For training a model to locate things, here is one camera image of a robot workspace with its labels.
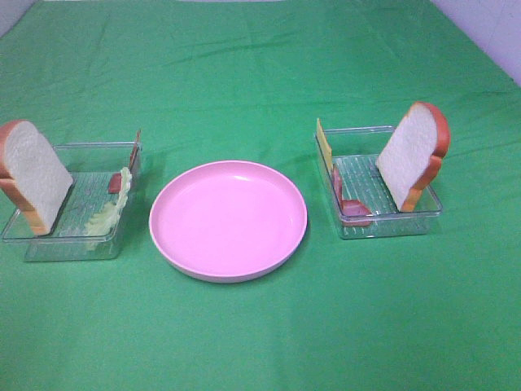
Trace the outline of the yellow cheese slice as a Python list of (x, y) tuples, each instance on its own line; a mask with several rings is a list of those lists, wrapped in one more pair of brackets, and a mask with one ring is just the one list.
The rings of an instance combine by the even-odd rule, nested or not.
[(317, 129), (316, 136), (318, 141), (318, 146), (320, 148), (322, 157), (324, 159), (326, 169), (329, 175), (331, 175), (333, 170), (333, 161), (332, 161), (332, 148), (326, 139), (326, 135), (324, 129), (322, 127), (321, 119), (317, 119)]

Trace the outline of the bacon strip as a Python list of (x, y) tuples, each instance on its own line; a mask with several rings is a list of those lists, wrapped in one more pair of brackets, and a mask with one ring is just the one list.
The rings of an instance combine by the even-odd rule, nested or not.
[[(126, 166), (126, 168), (129, 171), (133, 170), (134, 163), (137, 159), (140, 138), (141, 138), (141, 130), (138, 130), (136, 133), (134, 143), (133, 143), (133, 149), (129, 156), (129, 163)], [(122, 170), (121, 170), (120, 172), (115, 173), (111, 176), (110, 182), (108, 184), (108, 193), (116, 194), (117, 192), (119, 192), (122, 188), (122, 182), (123, 182), (123, 179), (122, 179)]]
[(363, 221), (347, 221), (347, 217), (361, 217), (370, 215), (371, 211), (360, 201), (360, 200), (347, 200), (343, 196), (343, 180), (341, 178), (339, 169), (336, 165), (333, 165), (332, 168), (332, 181), (333, 188), (335, 191), (336, 199), (339, 201), (339, 210), (344, 218), (341, 218), (341, 222), (343, 226), (370, 226), (372, 221), (363, 220)]

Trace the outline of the toast bread slice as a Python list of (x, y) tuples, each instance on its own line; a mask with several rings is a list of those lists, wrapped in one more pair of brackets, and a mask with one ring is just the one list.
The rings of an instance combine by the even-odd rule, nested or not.
[(414, 211), (439, 173), (450, 139), (446, 117), (431, 103), (414, 103), (402, 118), (376, 160), (399, 211)]
[(35, 235), (51, 232), (72, 184), (72, 175), (32, 122), (1, 126), (1, 189)]

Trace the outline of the green lettuce leaf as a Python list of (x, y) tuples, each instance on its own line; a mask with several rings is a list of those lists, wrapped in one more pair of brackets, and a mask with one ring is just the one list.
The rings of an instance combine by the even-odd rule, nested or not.
[(133, 175), (128, 167), (123, 167), (119, 172), (112, 175), (108, 192), (117, 195), (114, 201), (108, 201), (97, 212), (94, 213), (85, 224), (87, 236), (107, 235), (119, 222), (121, 212), (127, 204), (129, 190), (132, 185)]

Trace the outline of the pink round plate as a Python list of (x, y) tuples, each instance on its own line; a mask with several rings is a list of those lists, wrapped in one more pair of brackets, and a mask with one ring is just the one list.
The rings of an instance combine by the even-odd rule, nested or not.
[(298, 248), (308, 211), (298, 187), (244, 160), (200, 165), (169, 182), (149, 215), (161, 254), (190, 277), (237, 283), (267, 275)]

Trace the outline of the right clear plastic tray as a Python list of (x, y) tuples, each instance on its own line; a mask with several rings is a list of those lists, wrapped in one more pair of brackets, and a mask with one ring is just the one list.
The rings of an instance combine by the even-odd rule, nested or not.
[(376, 166), (376, 159), (395, 127), (392, 125), (324, 129), (332, 148), (332, 161), (343, 180), (343, 196), (347, 200), (360, 200), (370, 215), (347, 217), (347, 221), (372, 221), (370, 226), (343, 226), (333, 188), (332, 173), (328, 174), (317, 145), (317, 165), (326, 189), (330, 211), (336, 230), (342, 239), (393, 237), (427, 233), (434, 219), (442, 212), (442, 204), (432, 186), (427, 186), (410, 213), (400, 212)]

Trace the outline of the clear plastic tray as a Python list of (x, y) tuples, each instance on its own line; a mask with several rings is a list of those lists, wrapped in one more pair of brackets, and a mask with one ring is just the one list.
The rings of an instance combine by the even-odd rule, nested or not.
[(117, 257), (124, 242), (126, 223), (134, 214), (134, 200), (139, 181), (140, 154), (131, 174), (129, 198), (119, 222), (107, 235), (87, 236), (85, 224), (105, 203), (117, 195), (108, 193), (111, 176), (129, 163), (133, 149), (130, 142), (58, 144), (54, 150), (73, 177), (62, 208), (49, 235), (35, 236), (23, 214), (12, 209), (9, 219), (3, 220), (2, 244), (19, 244), (25, 250), (26, 261), (84, 261), (107, 260)]
[(376, 159), (395, 127), (392, 125), (324, 129), (332, 148), (332, 161), (343, 180), (343, 196), (347, 200), (360, 200), (370, 215), (347, 217), (347, 221), (372, 221), (370, 226), (343, 226), (333, 188), (332, 173), (328, 174), (317, 145), (317, 165), (326, 189), (330, 211), (336, 230), (342, 239), (393, 237), (427, 233), (434, 219), (442, 212), (442, 204), (432, 186), (427, 186), (410, 213), (400, 212), (376, 166)]

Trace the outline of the green tablecloth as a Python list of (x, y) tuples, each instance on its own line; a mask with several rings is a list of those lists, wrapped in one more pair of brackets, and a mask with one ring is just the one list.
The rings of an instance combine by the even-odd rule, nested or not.
[[(343, 240), (313, 133), (452, 134), (426, 235)], [(517, 390), (520, 90), (428, 1), (39, 2), (1, 40), (1, 119), (53, 143), (142, 135), (111, 261), (1, 247), (4, 390)], [(244, 159), (302, 192), (302, 245), (261, 279), (178, 272), (148, 233), (179, 173)]]

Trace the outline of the left clear plastic tray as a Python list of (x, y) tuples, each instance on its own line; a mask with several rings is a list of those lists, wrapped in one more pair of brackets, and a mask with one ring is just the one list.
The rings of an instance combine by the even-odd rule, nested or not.
[(126, 223), (134, 214), (134, 200), (139, 181), (140, 154), (131, 174), (129, 198), (119, 222), (107, 235), (87, 236), (85, 224), (105, 203), (117, 195), (108, 193), (111, 176), (129, 163), (133, 149), (130, 142), (58, 144), (54, 150), (73, 177), (62, 208), (49, 235), (35, 236), (23, 214), (12, 209), (9, 219), (3, 220), (2, 244), (19, 244), (25, 250), (26, 261), (84, 261), (107, 260), (117, 257), (124, 242)]

